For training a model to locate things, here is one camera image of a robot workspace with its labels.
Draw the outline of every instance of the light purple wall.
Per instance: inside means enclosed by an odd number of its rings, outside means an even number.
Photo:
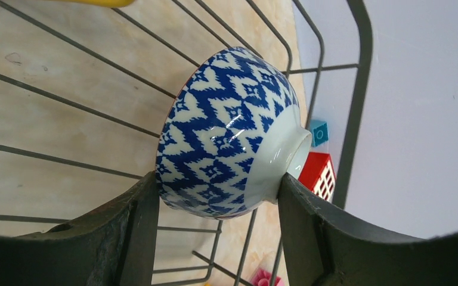
[[[346,209],[418,237],[457,231],[458,1],[365,3],[373,64]],[[346,2],[303,5],[324,36],[324,65],[356,62],[357,28]],[[299,13],[296,24],[302,66],[316,66],[316,38]],[[305,76],[308,91],[313,78]],[[321,75],[314,116],[328,122],[335,168],[354,79],[355,70]]]

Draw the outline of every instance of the bowl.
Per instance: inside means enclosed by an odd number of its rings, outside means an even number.
[[[281,177],[297,178],[311,133],[289,81],[243,47],[224,49],[188,79],[159,138],[156,180],[165,204],[228,219],[276,203]]]

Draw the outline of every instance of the blue toy block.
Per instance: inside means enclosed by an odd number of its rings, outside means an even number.
[[[311,141],[312,147],[317,147],[329,140],[329,132],[327,131],[327,122],[322,120],[312,120],[310,122],[310,132],[313,135]]]

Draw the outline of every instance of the red toy block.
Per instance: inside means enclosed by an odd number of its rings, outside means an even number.
[[[315,195],[331,201],[336,183],[331,155],[310,152],[298,180]]]

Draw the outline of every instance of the dish drying rack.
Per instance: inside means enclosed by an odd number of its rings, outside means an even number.
[[[218,39],[223,45],[226,47],[230,47],[230,45],[222,38],[220,37],[219,34],[214,32],[213,29],[211,29],[205,22],[203,22],[201,19],[199,19],[192,11],[190,11],[186,6],[184,6],[179,0],[170,0],[172,1],[175,5],[180,7],[189,17],[191,17],[193,20],[195,20],[199,25],[201,25],[206,31],[208,31],[213,37]],[[195,0],[195,2],[203,8],[213,19],[218,22],[225,30],[227,30],[232,36],[234,36],[237,40],[240,41],[240,43],[248,48],[249,50],[253,51],[255,54],[258,56],[261,56],[259,51],[257,51],[254,47],[252,47],[248,42],[245,41],[245,39],[240,36],[234,29],[231,28],[229,24],[227,24],[216,12],[214,12],[210,6],[208,6],[206,3],[204,3],[202,0]],[[324,60],[324,52],[325,52],[325,47],[324,47],[324,41],[323,37],[320,33],[320,31],[317,29],[317,26],[311,19],[311,17],[308,15],[308,13],[305,11],[305,8],[301,4],[299,0],[292,0],[294,6],[297,8],[301,16],[306,20],[308,23],[309,27],[311,30],[314,32],[315,36],[317,37],[318,44],[320,46],[320,54],[318,58],[318,64],[316,67],[310,67],[310,68],[305,68],[305,69],[297,69],[297,70],[292,70],[292,61],[293,61],[293,55],[291,52],[291,48],[287,41],[285,40],[284,37],[278,32],[278,30],[271,24],[269,19],[264,15],[264,13],[259,9],[259,7],[253,2],[252,0],[246,0],[246,2],[249,4],[251,9],[259,16],[259,18],[266,24],[266,26],[272,31],[274,36],[281,42],[281,44],[284,46],[287,54],[287,66],[286,70],[283,71],[284,75],[286,77],[289,77],[291,74],[312,74],[312,77],[314,77],[314,86],[311,91],[311,101],[310,101],[310,106],[308,109],[308,115],[307,115],[307,122],[306,126],[310,125],[310,120],[312,118],[312,112],[314,109],[314,104],[315,104],[315,98],[317,95],[317,90],[318,90],[318,84],[320,80],[320,76],[322,72],[327,72],[327,71],[332,71],[332,70],[342,70],[342,69],[357,69],[357,75],[355,78],[355,83],[354,83],[354,91],[352,94],[352,103],[350,106],[349,110],[349,115],[348,115],[348,121],[346,125],[346,134],[345,134],[345,139],[343,142],[343,147],[342,147],[342,152],[341,152],[341,159],[339,163],[339,170],[338,170],[338,175],[337,175],[337,180],[336,180],[336,187],[333,195],[333,204],[340,207],[344,208],[345,207],[345,202],[346,202],[346,195],[348,191],[348,185],[350,181],[350,176],[351,176],[351,171],[352,171],[352,164],[354,161],[354,154],[355,154],[355,148],[356,148],[356,143],[357,143],[357,138],[358,138],[358,133],[359,133],[359,127],[361,123],[361,116],[363,112],[363,107],[364,107],[364,99],[366,96],[366,89],[367,89],[367,82],[369,79],[369,71],[370,71],[370,64],[372,60],[372,49],[373,49],[373,40],[372,40],[372,28],[371,28],[371,23],[370,19],[368,16],[368,13],[366,11],[366,8],[364,6],[364,3],[362,0],[347,0],[347,4],[349,6],[349,9],[352,12],[352,16],[355,20],[355,23],[358,28],[359,32],[359,40],[360,40],[360,56],[359,60],[357,63],[348,63],[348,64],[341,64],[341,65],[336,65],[336,66],[323,66],[323,60]],[[130,70],[118,65],[114,61],[109,60],[108,58],[105,58],[101,54],[98,54],[91,49],[87,48],[86,46],[83,46],[82,44],[74,41],[73,39],[70,39],[69,37],[63,35],[62,33],[48,27],[47,25],[41,23],[40,21],[35,20],[34,18],[28,16],[27,14],[21,12],[20,10],[14,8],[12,5],[6,4],[0,0],[0,7],[3,9],[9,11],[10,13],[13,13],[17,17],[22,18],[23,20],[28,21],[29,23],[33,24],[34,26],[48,32],[50,35],[53,37],[56,37],[65,43],[68,43],[69,45],[85,52],[86,54],[100,60],[101,62],[106,63],[107,65],[119,70],[120,72],[127,74],[130,77],[133,77],[136,80],[139,80],[140,82],[148,85],[149,87],[163,93],[164,95],[175,98],[175,95],[164,90],[163,88],[159,87],[158,85],[154,84],[153,82],[131,72]],[[144,33],[150,35],[153,37],[155,40],[159,41],[162,43],[164,46],[169,48],[170,50],[174,51],[177,53],[179,56],[181,56],[183,59],[187,60],[188,62],[192,63],[196,67],[200,66],[199,63],[195,62],[192,58],[190,58],[188,55],[184,54],[181,52],[177,47],[171,45],[167,41],[165,41],[163,38],[161,38],[159,35],[153,33],[150,29],[146,28],[139,22],[137,22],[135,19],[127,15],[125,12],[118,8],[112,8],[112,10],[126,19],[129,24],[134,25],[141,29]],[[34,92],[38,95],[42,95],[43,97],[49,98],[51,100],[57,101],[60,104],[65,104],[69,105],[73,108],[77,108],[78,110],[84,111],[86,113],[93,114],[95,116],[104,118],[106,120],[109,120],[111,122],[117,123],[122,126],[126,126],[128,128],[137,130],[139,132],[142,132],[144,134],[148,134],[150,136],[159,137],[159,134],[156,134],[150,130],[141,128],[139,126],[133,125],[131,123],[128,123],[124,120],[115,118],[111,115],[108,115],[106,113],[102,113],[98,110],[92,109],[90,107],[87,107],[85,105],[82,105],[80,103],[76,103],[74,101],[68,100],[66,98],[63,98],[61,96],[58,96],[56,94],[52,94],[50,92],[47,92],[43,89],[34,87],[32,85],[28,85],[26,83],[20,82],[18,80],[12,79],[10,77],[7,77],[3,74],[0,74],[0,81],[8,83],[10,85],[14,85],[16,87],[25,89],[29,92]],[[80,161],[73,161],[73,160],[68,160],[66,158],[59,158],[59,157],[54,157],[50,156],[48,154],[42,154],[42,153],[36,153],[28,150],[22,150],[18,148],[13,148],[10,146],[6,145],[0,145],[0,151],[6,152],[6,153],[12,153],[16,155],[21,155],[21,156],[27,156],[31,158],[36,158],[40,160],[47,160],[47,161],[52,161],[56,162],[59,164],[65,164],[73,167],[80,167],[84,169],[89,169],[89,170],[94,170],[98,172],[104,172],[116,176],[123,176],[126,178],[132,178],[132,179],[141,179],[142,176],[140,175],[135,175],[135,174],[130,174],[130,173],[125,173],[121,172],[118,170],[113,170],[113,169],[108,169],[105,167],[101,166],[95,166],[91,164],[86,164]],[[250,223],[248,226],[248,231],[246,234],[246,239],[245,243],[242,249],[242,256],[237,268],[236,273],[232,273],[228,269],[222,267],[221,265],[217,264],[215,261],[215,254],[217,251],[217,246],[218,246],[218,241],[219,237],[222,232],[222,224],[223,221],[218,222],[218,226],[216,229],[190,229],[190,228],[174,228],[174,227],[168,227],[168,226],[158,226],[157,230],[158,231],[170,231],[170,232],[202,232],[202,233],[209,233],[209,234],[215,234],[215,239],[213,242],[213,247],[211,254],[209,257],[206,257],[202,254],[200,254],[197,251],[192,251],[192,254],[196,257],[198,257],[200,260],[206,262],[206,265],[204,266],[191,266],[191,267],[184,267],[184,268],[171,268],[171,269],[154,269],[152,273],[171,273],[171,272],[182,272],[182,271],[193,271],[193,270],[201,270],[201,269],[206,269],[207,273],[205,277],[199,278],[199,279],[190,279],[190,280],[184,280],[184,281],[175,281],[175,282],[167,282],[167,283],[161,283],[161,284],[154,284],[154,285],[161,285],[161,286],[178,286],[178,285],[188,285],[188,284],[196,284],[196,283],[202,283],[208,281],[208,279],[211,277],[211,273],[213,269],[217,269],[224,274],[234,278],[234,285],[239,285],[243,284],[246,286],[251,286],[252,284],[244,279],[241,278],[242,275],[242,270],[245,265],[245,258],[246,254],[248,251],[248,246],[249,242],[252,236],[252,230],[253,226],[255,223],[255,218],[257,214],[257,209],[254,210],[251,214],[250,217]],[[15,221],[15,222],[41,222],[41,223],[64,223],[67,222],[65,219],[56,219],[56,218],[47,218],[47,217],[26,217],[26,216],[8,216],[8,215],[1,215],[0,214],[0,220],[1,221]],[[276,280],[276,275],[277,275],[277,270],[278,270],[278,265],[280,262],[280,257],[281,253],[283,251],[283,246],[280,242],[277,247],[277,255],[276,259],[274,261],[274,267],[273,267],[273,272],[272,272],[272,277],[270,279],[270,285],[274,285],[275,280]]]

